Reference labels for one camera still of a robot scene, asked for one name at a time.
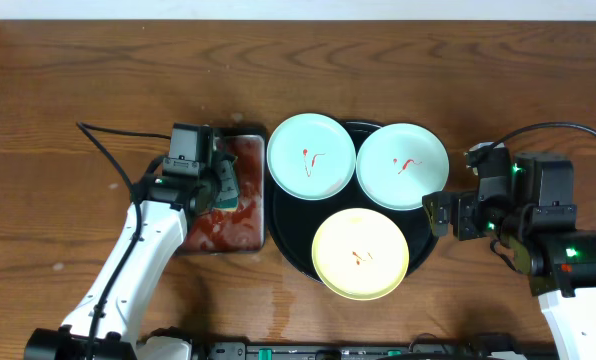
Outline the yellow plate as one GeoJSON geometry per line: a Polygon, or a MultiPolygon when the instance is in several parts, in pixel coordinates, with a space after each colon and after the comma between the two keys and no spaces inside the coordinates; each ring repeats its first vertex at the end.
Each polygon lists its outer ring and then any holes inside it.
{"type": "Polygon", "coordinates": [[[406,237],[386,215],[350,208],[318,227],[311,257],[317,275],[331,291],[370,301],[399,286],[409,268],[410,251],[406,237]]]}

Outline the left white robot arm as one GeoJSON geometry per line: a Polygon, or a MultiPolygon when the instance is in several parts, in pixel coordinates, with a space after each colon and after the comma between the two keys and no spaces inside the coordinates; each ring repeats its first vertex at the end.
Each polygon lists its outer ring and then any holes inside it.
{"type": "Polygon", "coordinates": [[[132,204],[119,239],[91,288],[56,330],[36,329],[27,359],[193,359],[192,341],[160,329],[139,332],[163,271],[193,222],[238,196],[235,156],[214,153],[200,162],[160,156],[131,186],[132,204]]]}

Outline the green and yellow sponge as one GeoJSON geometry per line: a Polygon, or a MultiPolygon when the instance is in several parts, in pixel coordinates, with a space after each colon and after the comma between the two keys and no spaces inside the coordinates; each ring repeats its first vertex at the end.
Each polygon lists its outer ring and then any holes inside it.
{"type": "Polygon", "coordinates": [[[220,187],[214,200],[214,208],[224,211],[235,211],[239,205],[240,188],[234,169],[237,157],[224,155],[213,170],[219,178],[220,187]]]}

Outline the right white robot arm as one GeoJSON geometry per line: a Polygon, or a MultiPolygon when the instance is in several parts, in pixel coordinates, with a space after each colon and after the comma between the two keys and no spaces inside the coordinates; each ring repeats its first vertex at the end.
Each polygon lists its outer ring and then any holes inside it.
{"type": "Polygon", "coordinates": [[[572,162],[554,153],[466,155],[478,186],[423,196],[432,233],[487,238],[529,281],[562,359],[596,359],[596,231],[576,226],[572,162]]]}

